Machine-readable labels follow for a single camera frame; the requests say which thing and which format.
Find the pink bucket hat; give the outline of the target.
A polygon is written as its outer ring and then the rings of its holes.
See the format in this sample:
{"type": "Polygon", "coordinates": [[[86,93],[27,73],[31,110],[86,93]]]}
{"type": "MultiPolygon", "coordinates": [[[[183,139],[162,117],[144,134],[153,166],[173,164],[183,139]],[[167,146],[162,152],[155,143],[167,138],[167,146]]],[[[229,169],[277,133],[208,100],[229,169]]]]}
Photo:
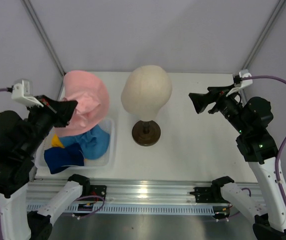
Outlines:
{"type": "Polygon", "coordinates": [[[62,101],[77,101],[69,125],[58,127],[58,137],[83,134],[94,128],[109,111],[109,93],[106,85],[96,75],[82,70],[72,70],[63,78],[65,95],[62,101]]]}

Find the light blue bucket hat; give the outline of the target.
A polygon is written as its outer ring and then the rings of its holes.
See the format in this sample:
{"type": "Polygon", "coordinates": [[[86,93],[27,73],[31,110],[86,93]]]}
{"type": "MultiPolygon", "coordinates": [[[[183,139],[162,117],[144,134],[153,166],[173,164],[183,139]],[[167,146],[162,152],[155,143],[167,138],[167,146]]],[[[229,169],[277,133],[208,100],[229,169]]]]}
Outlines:
{"type": "Polygon", "coordinates": [[[64,147],[79,144],[85,159],[97,160],[108,150],[110,134],[104,131],[99,125],[91,130],[74,136],[58,138],[64,147]]]}

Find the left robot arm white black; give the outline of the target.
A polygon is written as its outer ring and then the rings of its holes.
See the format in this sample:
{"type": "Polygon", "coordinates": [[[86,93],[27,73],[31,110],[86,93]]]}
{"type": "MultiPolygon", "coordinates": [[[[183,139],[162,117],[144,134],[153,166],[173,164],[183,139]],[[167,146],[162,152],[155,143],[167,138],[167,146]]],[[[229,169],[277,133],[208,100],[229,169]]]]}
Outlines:
{"type": "Polygon", "coordinates": [[[0,112],[0,240],[46,240],[56,220],[75,200],[90,197],[89,178],[74,174],[63,189],[39,210],[27,211],[26,193],[34,154],[52,128],[69,124],[77,101],[37,96],[22,119],[0,112]]]}

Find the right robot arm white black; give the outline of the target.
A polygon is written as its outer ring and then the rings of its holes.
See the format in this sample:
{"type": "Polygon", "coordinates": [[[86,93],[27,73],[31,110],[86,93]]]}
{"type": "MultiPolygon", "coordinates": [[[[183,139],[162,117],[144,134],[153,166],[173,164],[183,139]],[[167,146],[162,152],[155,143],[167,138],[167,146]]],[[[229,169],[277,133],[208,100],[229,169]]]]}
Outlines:
{"type": "Polygon", "coordinates": [[[286,183],[281,179],[281,166],[277,160],[280,149],[267,131],[273,120],[271,104],[264,98],[253,97],[245,105],[236,101],[237,92],[231,86],[209,87],[207,93],[190,93],[196,113],[220,112],[236,129],[238,150],[254,173],[265,206],[256,202],[229,176],[212,181],[211,198],[236,207],[252,224],[259,240],[286,240],[286,183]]]}

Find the yellow hat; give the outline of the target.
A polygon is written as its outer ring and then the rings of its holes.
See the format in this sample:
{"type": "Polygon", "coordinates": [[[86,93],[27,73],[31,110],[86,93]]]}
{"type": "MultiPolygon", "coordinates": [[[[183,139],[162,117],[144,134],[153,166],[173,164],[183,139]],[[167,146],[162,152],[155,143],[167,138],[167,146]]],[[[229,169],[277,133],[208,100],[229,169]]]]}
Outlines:
{"type": "Polygon", "coordinates": [[[54,136],[51,139],[51,146],[53,148],[57,148],[57,147],[64,148],[64,145],[61,143],[59,137],[56,134],[54,134],[54,136]]]}

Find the dark blue hat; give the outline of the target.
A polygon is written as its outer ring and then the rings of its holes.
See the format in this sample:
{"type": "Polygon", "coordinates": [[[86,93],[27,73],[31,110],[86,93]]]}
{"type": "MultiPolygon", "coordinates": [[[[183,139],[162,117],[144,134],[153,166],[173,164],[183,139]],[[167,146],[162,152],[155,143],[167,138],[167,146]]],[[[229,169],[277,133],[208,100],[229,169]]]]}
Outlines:
{"type": "Polygon", "coordinates": [[[44,160],[51,174],[60,173],[73,166],[84,166],[84,156],[78,143],[65,148],[51,147],[44,151],[44,160]]]}

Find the clear plastic bin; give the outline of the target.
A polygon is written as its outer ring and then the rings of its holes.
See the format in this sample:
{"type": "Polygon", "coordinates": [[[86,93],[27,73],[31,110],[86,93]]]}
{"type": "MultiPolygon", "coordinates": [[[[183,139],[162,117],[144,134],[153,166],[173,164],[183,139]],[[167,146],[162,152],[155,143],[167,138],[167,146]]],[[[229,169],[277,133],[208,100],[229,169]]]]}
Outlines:
{"type": "MultiPolygon", "coordinates": [[[[86,159],[84,166],[72,165],[69,169],[74,171],[103,169],[114,161],[116,137],[114,120],[107,117],[98,125],[102,128],[102,130],[110,134],[107,152],[97,160],[86,159]]],[[[51,139],[53,138],[54,134],[55,131],[52,129],[36,152],[35,165],[38,169],[49,170],[48,165],[45,162],[44,151],[51,148],[51,139]]]]}

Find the brown round wooden stand base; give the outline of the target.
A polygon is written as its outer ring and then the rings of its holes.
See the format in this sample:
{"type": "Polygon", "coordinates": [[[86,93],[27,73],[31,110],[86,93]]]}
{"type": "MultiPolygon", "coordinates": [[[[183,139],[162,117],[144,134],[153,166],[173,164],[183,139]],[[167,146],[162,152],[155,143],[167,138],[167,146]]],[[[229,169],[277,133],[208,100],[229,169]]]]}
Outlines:
{"type": "Polygon", "coordinates": [[[158,142],[161,129],[155,121],[138,121],[132,129],[132,137],[140,146],[149,147],[158,142]]]}

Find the aluminium front rail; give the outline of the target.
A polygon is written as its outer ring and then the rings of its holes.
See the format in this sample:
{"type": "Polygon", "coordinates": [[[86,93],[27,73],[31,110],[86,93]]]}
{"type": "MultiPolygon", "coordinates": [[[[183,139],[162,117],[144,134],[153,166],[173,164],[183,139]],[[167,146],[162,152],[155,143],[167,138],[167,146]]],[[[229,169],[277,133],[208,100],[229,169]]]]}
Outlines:
{"type": "MultiPolygon", "coordinates": [[[[66,179],[38,178],[28,184],[29,202],[47,202],[66,184],[66,179]]],[[[196,181],[153,181],[91,179],[93,186],[107,186],[106,201],[109,204],[137,205],[195,205],[190,194],[195,187],[210,187],[210,182],[196,181]]]]}

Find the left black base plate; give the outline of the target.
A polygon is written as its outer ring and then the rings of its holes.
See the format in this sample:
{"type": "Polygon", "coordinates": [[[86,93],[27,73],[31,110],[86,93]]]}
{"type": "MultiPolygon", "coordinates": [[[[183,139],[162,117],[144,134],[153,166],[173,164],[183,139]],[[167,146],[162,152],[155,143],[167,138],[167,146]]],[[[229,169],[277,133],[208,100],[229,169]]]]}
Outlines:
{"type": "Polygon", "coordinates": [[[84,201],[90,202],[101,202],[102,198],[105,200],[107,195],[106,185],[91,185],[89,190],[87,190],[82,196],[87,196],[84,201]]]}

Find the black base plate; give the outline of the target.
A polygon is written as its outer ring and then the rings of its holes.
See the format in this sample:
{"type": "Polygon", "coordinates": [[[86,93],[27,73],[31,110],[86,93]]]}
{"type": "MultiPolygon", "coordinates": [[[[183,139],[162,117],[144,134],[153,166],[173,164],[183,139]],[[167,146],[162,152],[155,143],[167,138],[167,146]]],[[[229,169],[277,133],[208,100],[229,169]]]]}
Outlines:
{"type": "Polygon", "coordinates": [[[90,202],[101,202],[102,198],[105,200],[107,195],[106,185],[91,185],[89,190],[87,190],[82,196],[87,196],[84,201],[90,202]]]}
{"type": "Polygon", "coordinates": [[[194,187],[189,192],[195,198],[196,203],[221,203],[222,201],[214,196],[214,191],[211,187],[194,187]]]}

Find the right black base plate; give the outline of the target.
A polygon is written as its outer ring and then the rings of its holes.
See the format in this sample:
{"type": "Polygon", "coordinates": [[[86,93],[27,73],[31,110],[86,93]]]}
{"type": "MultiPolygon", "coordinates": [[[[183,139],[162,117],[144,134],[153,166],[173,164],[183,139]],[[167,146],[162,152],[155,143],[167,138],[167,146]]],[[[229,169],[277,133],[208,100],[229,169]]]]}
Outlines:
{"type": "Polygon", "coordinates": [[[196,203],[221,203],[222,201],[214,196],[214,191],[211,187],[194,187],[189,192],[195,198],[196,203]]]}

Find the right aluminium frame post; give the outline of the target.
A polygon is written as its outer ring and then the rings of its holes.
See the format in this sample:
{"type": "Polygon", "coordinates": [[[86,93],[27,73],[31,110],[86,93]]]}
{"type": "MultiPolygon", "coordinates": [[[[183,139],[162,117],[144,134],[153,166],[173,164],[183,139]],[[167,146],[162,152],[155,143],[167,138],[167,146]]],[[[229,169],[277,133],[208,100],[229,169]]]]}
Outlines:
{"type": "Polygon", "coordinates": [[[282,12],[286,8],[286,0],[278,0],[276,2],[275,7],[273,8],[271,14],[269,15],[266,23],[264,24],[261,32],[259,33],[256,41],[249,51],[248,56],[246,57],[244,63],[241,66],[241,69],[250,69],[251,65],[253,64],[255,58],[259,54],[260,50],[264,46],[264,43],[268,39],[271,31],[273,30],[274,26],[276,25],[279,17],[281,16],[282,12]]]}

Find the aluminium frame post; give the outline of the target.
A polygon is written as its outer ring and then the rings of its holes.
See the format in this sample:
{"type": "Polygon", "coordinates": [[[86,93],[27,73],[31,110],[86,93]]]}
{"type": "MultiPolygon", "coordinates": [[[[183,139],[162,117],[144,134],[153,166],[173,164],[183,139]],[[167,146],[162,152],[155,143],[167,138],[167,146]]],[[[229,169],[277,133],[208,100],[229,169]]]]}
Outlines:
{"type": "Polygon", "coordinates": [[[260,50],[264,46],[264,43],[268,39],[271,31],[273,30],[274,26],[276,25],[279,17],[281,16],[282,12],[286,8],[286,0],[278,0],[276,2],[275,7],[273,8],[271,14],[269,15],[266,23],[264,24],[261,32],[259,33],[256,41],[249,51],[248,56],[246,57],[244,63],[241,66],[241,69],[250,69],[251,65],[253,64],[255,58],[259,54],[260,50]]]}
{"type": "Polygon", "coordinates": [[[58,58],[58,55],[48,37],[48,34],[46,33],[43,24],[40,21],[40,18],[34,9],[32,2],[30,0],[21,0],[20,1],[22,6],[24,7],[28,17],[30,18],[31,23],[33,24],[37,34],[39,35],[39,38],[43,42],[43,45],[45,49],[47,50],[52,62],[54,63],[56,69],[58,70],[59,74],[61,76],[65,75],[65,71],[63,69],[63,66],[58,58]]]}

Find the left aluminium frame post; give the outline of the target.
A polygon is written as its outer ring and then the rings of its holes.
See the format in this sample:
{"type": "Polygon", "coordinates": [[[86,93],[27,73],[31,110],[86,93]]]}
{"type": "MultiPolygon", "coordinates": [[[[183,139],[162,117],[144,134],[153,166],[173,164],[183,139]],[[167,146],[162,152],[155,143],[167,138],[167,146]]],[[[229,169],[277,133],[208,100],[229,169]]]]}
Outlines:
{"type": "Polygon", "coordinates": [[[52,62],[54,63],[56,69],[58,70],[59,74],[61,76],[65,75],[65,71],[63,69],[63,66],[58,58],[58,55],[48,37],[48,34],[46,33],[43,24],[40,21],[40,18],[34,9],[32,2],[30,0],[21,0],[20,1],[22,6],[24,7],[28,17],[30,18],[31,23],[33,24],[37,34],[39,35],[39,38],[43,42],[43,45],[45,49],[47,50],[52,62]]]}

